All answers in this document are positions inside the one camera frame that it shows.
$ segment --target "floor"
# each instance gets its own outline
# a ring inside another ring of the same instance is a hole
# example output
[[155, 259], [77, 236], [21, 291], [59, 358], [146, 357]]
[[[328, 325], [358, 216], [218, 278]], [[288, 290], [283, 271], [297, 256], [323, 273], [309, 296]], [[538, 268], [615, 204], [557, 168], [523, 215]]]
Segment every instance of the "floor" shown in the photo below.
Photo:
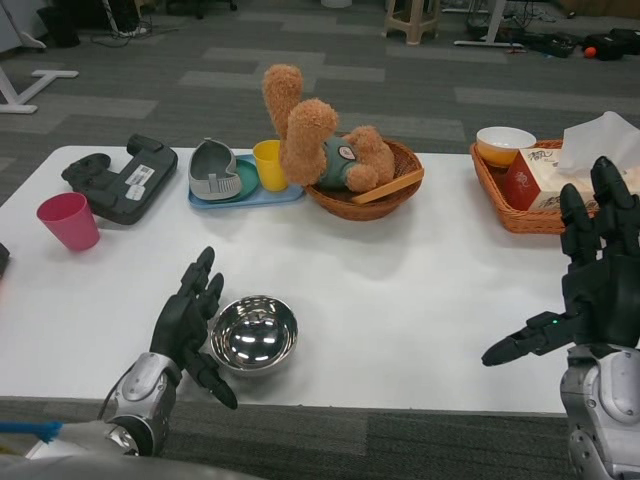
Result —
[[[380, 35], [383, 0], [354, 3], [329, 10], [318, 0], [239, 0], [237, 12], [215, 3], [202, 21], [154, 15], [154, 36], [124, 48], [83, 35], [75, 48], [5, 59], [19, 91], [35, 69], [80, 76], [38, 95], [35, 115], [0, 116], [0, 204], [63, 145], [124, 145], [134, 132], [172, 146], [211, 136], [248, 147], [273, 137], [260, 78], [275, 62], [302, 67], [306, 95], [331, 103], [341, 130], [371, 123], [416, 151], [465, 153], [478, 129], [496, 124], [558, 138], [605, 110], [640, 125], [640, 57], [600, 62], [454, 47], [465, 38], [460, 14], [443, 15], [437, 40], [407, 47], [403, 34]], [[566, 20], [543, 8], [557, 21], [530, 30], [640, 28], [626, 19]]]
[[[98, 410], [93, 402], [0, 401], [0, 421], [80, 422]], [[570, 480], [565, 422], [178, 403], [165, 457], [269, 480]]]
[[[248, 147], [274, 136], [260, 78], [275, 62], [300, 65], [306, 95], [330, 102], [341, 130], [372, 123], [416, 151], [465, 153], [475, 132], [503, 124], [538, 138], [615, 110], [640, 126], [640, 58], [455, 48], [464, 15], [407, 47], [381, 35], [382, 0], [330, 11], [317, 0], [212, 4], [202, 21], [154, 15], [156, 35], [123, 48], [93, 44], [2, 60], [18, 90], [35, 69], [76, 69], [38, 95], [32, 116], [0, 117], [0, 204], [56, 148], [123, 145], [134, 132], [172, 146], [205, 136]], [[640, 28], [623, 19], [534, 21], [534, 31], [586, 34]], [[2, 401], [0, 419], [82, 421], [85, 402]], [[571, 478], [562, 418], [179, 404], [166, 455], [269, 479]]]

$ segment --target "brown teddy bear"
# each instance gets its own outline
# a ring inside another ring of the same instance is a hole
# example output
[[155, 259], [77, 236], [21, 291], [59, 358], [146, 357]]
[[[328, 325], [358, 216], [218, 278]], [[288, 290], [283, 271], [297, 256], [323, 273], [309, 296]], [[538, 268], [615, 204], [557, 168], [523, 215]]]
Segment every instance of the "brown teddy bear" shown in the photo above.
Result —
[[358, 127], [336, 136], [338, 114], [317, 98], [300, 102], [303, 82], [297, 67], [273, 65], [262, 85], [287, 181], [360, 193], [393, 180], [393, 152], [378, 131]]

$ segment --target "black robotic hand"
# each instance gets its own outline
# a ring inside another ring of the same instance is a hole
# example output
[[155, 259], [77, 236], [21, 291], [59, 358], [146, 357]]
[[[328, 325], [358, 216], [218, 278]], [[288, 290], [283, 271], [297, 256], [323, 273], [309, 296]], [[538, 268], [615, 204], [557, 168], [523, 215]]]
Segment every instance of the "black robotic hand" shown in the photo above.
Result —
[[566, 312], [530, 318], [525, 328], [487, 350], [482, 357], [485, 365], [500, 365], [528, 353], [544, 355], [570, 342], [636, 347], [640, 338], [640, 200], [629, 193], [606, 157], [596, 160], [591, 181], [600, 207], [594, 218], [589, 218], [572, 184], [560, 194], [566, 227], [562, 251], [571, 258], [562, 278]]
[[218, 310], [224, 278], [217, 273], [209, 281], [215, 253], [207, 247], [182, 277], [178, 293], [165, 304], [151, 339], [150, 352], [171, 358], [186, 369], [198, 385], [209, 390], [231, 409], [238, 407], [231, 388], [218, 374], [218, 364], [199, 350], [207, 339], [207, 321]]

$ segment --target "metal bowl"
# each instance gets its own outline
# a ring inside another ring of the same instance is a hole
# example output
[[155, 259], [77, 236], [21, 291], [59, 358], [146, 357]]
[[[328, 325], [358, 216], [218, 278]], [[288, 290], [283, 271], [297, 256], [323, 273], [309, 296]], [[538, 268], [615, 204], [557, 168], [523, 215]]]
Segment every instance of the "metal bowl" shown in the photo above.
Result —
[[220, 311], [211, 329], [214, 356], [231, 372], [258, 376], [272, 372], [293, 353], [298, 322], [276, 298], [245, 297]]

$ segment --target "woven basket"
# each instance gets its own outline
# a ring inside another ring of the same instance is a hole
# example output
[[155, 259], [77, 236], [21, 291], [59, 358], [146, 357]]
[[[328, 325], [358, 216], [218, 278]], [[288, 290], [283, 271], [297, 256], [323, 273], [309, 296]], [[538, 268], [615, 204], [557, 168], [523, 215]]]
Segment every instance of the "woven basket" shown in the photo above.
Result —
[[[539, 148], [560, 148], [562, 140], [544, 140], [536, 143]], [[489, 198], [507, 230], [513, 233], [551, 233], [559, 235], [564, 231], [560, 210], [524, 212], [511, 208], [502, 195], [502, 185], [506, 170], [497, 170], [487, 166], [480, 157], [476, 144], [471, 145], [473, 165], [480, 184], [489, 194]]]
[[[396, 160], [394, 178], [422, 168], [418, 157], [401, 143], [385, 140]], [[321, 190], [316, 186], [304, 187], [305, 191], [325, 210], [346, 220], [366, 222], [390, 214], [418, 191], [422, 181], [416, 182], [379, 200], [362, 205], [351, 203], [353, 192]]]

